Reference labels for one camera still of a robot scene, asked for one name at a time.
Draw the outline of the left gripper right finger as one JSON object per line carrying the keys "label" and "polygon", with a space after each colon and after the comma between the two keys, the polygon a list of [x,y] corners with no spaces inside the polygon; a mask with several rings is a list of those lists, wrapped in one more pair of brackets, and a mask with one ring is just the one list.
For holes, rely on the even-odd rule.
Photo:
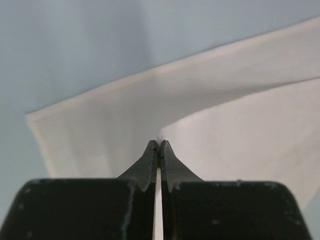
{"label": "left gripper right finger", "polygon": [[166,240],[310,240],[294,195],[274,181],[204,181],[159,147]]}

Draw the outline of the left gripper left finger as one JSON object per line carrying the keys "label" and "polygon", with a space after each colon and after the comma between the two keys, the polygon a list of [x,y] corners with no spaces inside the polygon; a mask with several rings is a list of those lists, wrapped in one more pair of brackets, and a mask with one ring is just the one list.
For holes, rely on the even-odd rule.
{"label": "left gripper left finger", "polygon": [[3,240],[151,240],[158,146],[116,178],[26,182],[1,226]]}

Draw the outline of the white cloth napkin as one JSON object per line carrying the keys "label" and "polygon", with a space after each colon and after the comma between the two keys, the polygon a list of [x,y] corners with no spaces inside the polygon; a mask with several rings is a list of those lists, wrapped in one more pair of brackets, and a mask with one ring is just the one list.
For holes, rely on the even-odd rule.
{"label": "white cloth napkin", "polygon": [[146,70],[27,114],[51,177],[116,177],[149,140],[204,180],[320,190],[320,20]]}

